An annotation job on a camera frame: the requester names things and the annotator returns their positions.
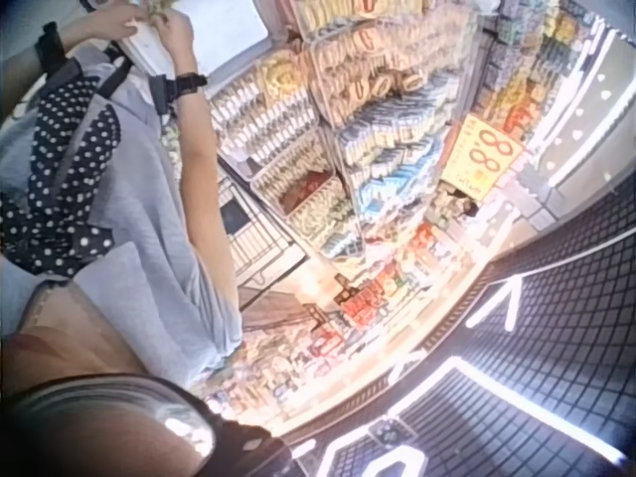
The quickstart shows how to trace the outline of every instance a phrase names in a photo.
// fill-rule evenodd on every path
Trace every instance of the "shelf label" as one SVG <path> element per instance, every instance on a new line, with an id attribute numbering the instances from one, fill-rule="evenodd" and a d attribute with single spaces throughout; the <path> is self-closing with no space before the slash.
<path id="1" fill-rule="evenodd" d="M 524 146 L 474 114 L 468 114 L 442 173 L 442 180 L 483 201 Z"/>

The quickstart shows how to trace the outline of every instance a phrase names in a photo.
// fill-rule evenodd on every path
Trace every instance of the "person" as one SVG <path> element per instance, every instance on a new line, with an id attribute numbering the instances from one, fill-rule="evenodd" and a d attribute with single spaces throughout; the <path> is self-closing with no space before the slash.
<path id="1" fill-rule="evenodd" d="M 93 47 L 65 57 L 134 35 L 133 20 L 155 26 L 177 78 L 197 73 L 189 19 L 128 4 L 49 25 L 3 63 L 3 121 L 47 74 L 0 137 L 5 457 L 46 463 L 42 475 L 270 477 L 290 460 L 282 441 L 184 390 L 241 341 L 204 94 L 176 99 L 179 192 L 126 61 Z"/>

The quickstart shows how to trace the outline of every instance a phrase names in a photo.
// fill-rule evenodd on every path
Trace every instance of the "price sign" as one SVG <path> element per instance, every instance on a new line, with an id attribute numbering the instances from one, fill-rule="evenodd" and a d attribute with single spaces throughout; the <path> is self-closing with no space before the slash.
<path id="1" fill-rule="evenodd" d="M 482 201 L 523 151 L 517 141 L 468 114 L 441 178 Z"/>

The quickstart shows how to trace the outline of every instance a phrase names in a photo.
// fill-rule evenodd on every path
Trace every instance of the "hand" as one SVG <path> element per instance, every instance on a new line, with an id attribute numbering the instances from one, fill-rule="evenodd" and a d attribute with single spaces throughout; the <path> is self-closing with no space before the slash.
<path id="1" fill-rule="evenodd" d="M 119 3 L 111 7 L 96 10 L 81 17 L 61 30 L 65 50 L 91 38 L 116 41 L 131 37 L 137 33 L 134 20 L 147 21 L 148 11 L 136 5 Z"/>
<path id="2" fill-rule="evenodd" d="M 157 29 L 159 39 L 170 54 L 175 67 L 190 64 L 189 66 L 196 68 L 193 50 L 195 34 L 188 16 L 168 8 L 163 14 L 153 15 L 150 21 Z"/>

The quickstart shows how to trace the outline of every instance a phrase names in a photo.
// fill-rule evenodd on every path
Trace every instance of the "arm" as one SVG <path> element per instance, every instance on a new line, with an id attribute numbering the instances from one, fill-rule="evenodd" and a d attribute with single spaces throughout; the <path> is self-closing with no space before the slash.
<path id="1" fill-rule="evenodd" d="M 193 31 L 185 15 L 166 10 L 153 24 L 175 65 L 176 76 L 197 72 Z M 177 99 L 180 131 L 181 198 L 188 237 L 214 284 L 232 306 L 239 307 L 239 291 L 230 242 L 221 218 L 217 174 L 217 135 L 212 128 L 210 105 L 203 92 Z"/>
<path id="2" fill-rule="evenodd" d="M 126 26 L 129 21 L 145 18 L 146 12 L 139 7 L 116 5 L 69 23 L 60 30 L 60 39 L 65 53 L 91 38 L 121 40 L 137 32 L 135 27 Z M 2 72 L 0 123 L 2 123 L 43 72 L 35 47 L 29 47 L 2 62 L 0 70 Z"/>

